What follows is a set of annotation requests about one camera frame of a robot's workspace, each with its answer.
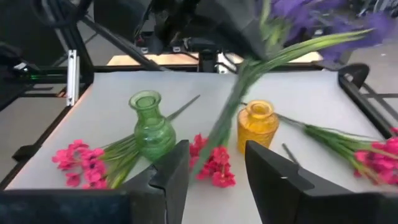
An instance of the purple iris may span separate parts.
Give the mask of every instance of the purple iris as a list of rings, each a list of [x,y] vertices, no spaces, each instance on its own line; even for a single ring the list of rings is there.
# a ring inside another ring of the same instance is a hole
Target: purple iris
[[[258,15],[262,10],[262,1],[255,0]],[[326,23],[330,34],[342,32],[351,32],[356,30],[373,29],[369,34],[360,40],[338,44],[326,49],[320,53],[325,60],[336,60],[347,49],[357,49],[361,47],[370,47],[381,44],[382,40],[390,34],[395,26],[395,22],[388,15],[383,13],[369,14],[361,18],[361,25],[353,24],[346,18],[333,17],[323,21],[320,15],[330,12],[344,4],[344,0],[271,0],[270,17],[282,17],[291,23],[292,28],[287,40],[297,36],[301,28],[314,27],[316,23]]]

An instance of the black metal frame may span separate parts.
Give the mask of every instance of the black metal frame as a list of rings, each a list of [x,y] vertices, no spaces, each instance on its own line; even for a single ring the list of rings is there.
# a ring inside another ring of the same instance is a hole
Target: black metal frame
[[[58,20],[65,19],[65,13],[59,4],[55,4],[58,1],[52,2],[50,7],[52,8],[56,18]],[[121,40],[120,38],[114,36],[108,30],[96,25],[89,18],[83,20],[87,25],[93,28],[99,35],[104,36],[112,44],[121,49],[126,54],[134,58],[134,51],[132,47],[127,44],[127,42]],[[65,27],[61,30],[63,37],[67,41],[68,47],[70,49],[76,49],[81,59],[81,83],[84,85],[80,90],[80,94],[84,94],[85,90],[93,83],[94,73],[109,73],[109,72],[119,72],[119,71],[138,71],[145,70],[144,67],[138,66],[99,66],[94,67],[90,56],[87,53],[87,49],[83,43],[81,35],[76,28],[76,25],[71,25]],[[212,72],[215,68],[216,61],[212,55],[203,54],[200,52],[198,65],[170,65],[164,66],[164,68],[169,70],[186,71],[186,72],[197,72],[206,71]],[[322,70],[323,67],[317,63],[290,63],[283,65],[274,69],[277,72],[291,72],[291,71],[311,71],[311,70]],[[364,84],[364,81],[369,73],[369,67],[365,64],[354,64],[348,65],[339,70],[338,72],[338,83],[340,87],[345,91],[345,93],[353,100],[353,102],[358,106],[358,108],[368,117],[368,119],[373,123],[377,130],[385,137],[390,138],[394,135],[391,132],[391,124],[386,121],[386,119],[367,101],[367,99],[360,94],[359,88]],[[49,67],[42,68],[41,74],[36,76],[36,79],[30,79],[29,77],[19,77],[19,78],[8,78],[6,81],[14,83],[66,83],[67,82],[67,68],[66,67]],[[346,74],[350,74],[353,79],[348,81],[345,77]],[[56,97],[57,95],[49,94],[35,94],[33,97]],[[11,104],[16,100],[18,96],[13,97],[6,102],[6,105],[0,105],[0,108],[5,108],[7,105]],[[0,183],[0,189],[5,189],[8,184],[13,180],[13,178],[18,174],[18,172],[23,168],[23,166],[29,161],[29,159],[41,148],[43,142],[50,136],[52,131],[59,125],[61,120],[67,115],[72,107],[66,106],[61,113],[55,118],[52,124],[45,130],[45,132],[39,137],[39,139],[30,146],[22,146],[14,155],[18,164],[10,171],[6,178]]]

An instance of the floor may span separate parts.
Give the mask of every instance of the floor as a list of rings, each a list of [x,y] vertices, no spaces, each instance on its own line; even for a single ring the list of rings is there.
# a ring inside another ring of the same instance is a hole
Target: floor
[[[123,54],[86,25],[79,23],[78,28],[95,65],[106,65],[114,55]],[[398,111],[397,56],[398,39],[391,39],[381,46],[357,50],[349,60],[350,63],[362,62],[371,67],[366,83],[377,93],[385,96],[384,100],[396,111]],[[37,85],[37,87],[48,86],[53,89],[46,93],[57,93],[63,88],[63,85]],[[369,100],[392,124],[398,126],[398,120],[384,110],[380,103],[374,98]],[[11,156],[21,146],[33,144],[64,106],[65,99],[63,98],[19,98],[0,112],[0,180],[16,164]]]

